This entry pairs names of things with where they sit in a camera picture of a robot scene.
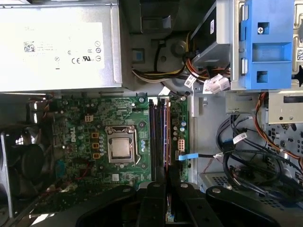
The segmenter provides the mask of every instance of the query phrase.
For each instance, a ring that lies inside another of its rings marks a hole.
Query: cable label
[[[233,143],[236,144],[236,143],[239,143],[241,140],[243,139],[246,139],[247,138],[247,134],[244,132],[244,133],[241,133],[240,135],[236,136],[235,138],[232,139]]]
[[[169,93],[170,93],[170,90],[167,87],[164,87],[158,95],[159,96],[168,96]]]
[[[214,33],[214,20],[210,22],[210,34]]]
[[[197,80],[196,77],[194,77],[193,75],[190,75],[187,80],[185,81],[184,85],[188,88],[191,88],[193,86],[193,84],[195,83],[195,81]]]

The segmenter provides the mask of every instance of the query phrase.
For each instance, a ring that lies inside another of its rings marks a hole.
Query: orange wire
[[[257,113],[258,113],[258,111],[259,111],[259,109],[260,109],[260,107],[261,107],[261,105],[262,105],[262,103],[263,103],[263,101],[264,101],[265,95],[266,95],[265,92],[263,92],[263,93],[260,95],[259,101],[258,101],[258,103],[257,103],[257,105],[256,105],[256,116],[255,116],[255,118],[254,118],[254,122],[255,122],[255,126],[256,126],[256,129],[257,129],[259,135],[260,135],[267,143],[269,143],[273,148],[275,148],[275,149],[278,151],[278,153],[279,153],[279,152],[281,151],[281,148],[279,148],[276,144],[274,144],[273,141],[271,141],[271,140],[268,139],[268,136],[265,134],[265,132],[260,128],[260,126],[259,126],[259,124],[258,124]],[[300,159],[299,156],[294,155],[294,154],[291,153],[289,150],[283,149],[282,152],[288,154],[289,156],[291,156],[291,157],[293,157],[293,158],[295,158],[295,159]]]

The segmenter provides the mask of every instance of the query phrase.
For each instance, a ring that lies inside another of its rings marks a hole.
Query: metal bracket
[[[269,92],[268,123],[286,124],[303,122],[303,88],[292,80],[291,89]]]
[[[233,114],[235,112],[241,114],[249,114],[256,108],[258,102],[258,93],[247,92],[231,92],[227,91],[225,94],[226,114]]]

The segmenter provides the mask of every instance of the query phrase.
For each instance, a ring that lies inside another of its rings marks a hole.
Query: screw
[[[258,27],[258,34],[261,35],[264,33],[264,28]]]
[[[221,190],[218,189],[218,188],[214,188],[212,191],[213,191],[214,193],[220,193],[220,192],[221,192]]]
[[[182,183],[181,184],[181,188],[187,188],[187,187],[188,187],[187,183]]]

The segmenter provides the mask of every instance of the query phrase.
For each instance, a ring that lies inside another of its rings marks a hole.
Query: barcode sticker
[[[214,33],[214,20],[210,22],[210,34]]]
[[[297,48],[297,61],[303,61],[303,48]]]
[[[167,87],[164,87],[162,91],[159,93],[159,96],[168,96],[170,93],[170,90]]]
[[[190,75],[187,80],[185,81],[184,85],[188,88],[191,88],[193,86],[193,84],[195,83],[195,81],[197,80],[196,77],[194,77],[193,75]]]
[[[239,143],[241,140],[243,139],[246,139],[247,138],[247,135],[246,133],[241,133],[240,135],[237,135],[235,138],[232,139],[233,143],[236,144],[236,143]]]

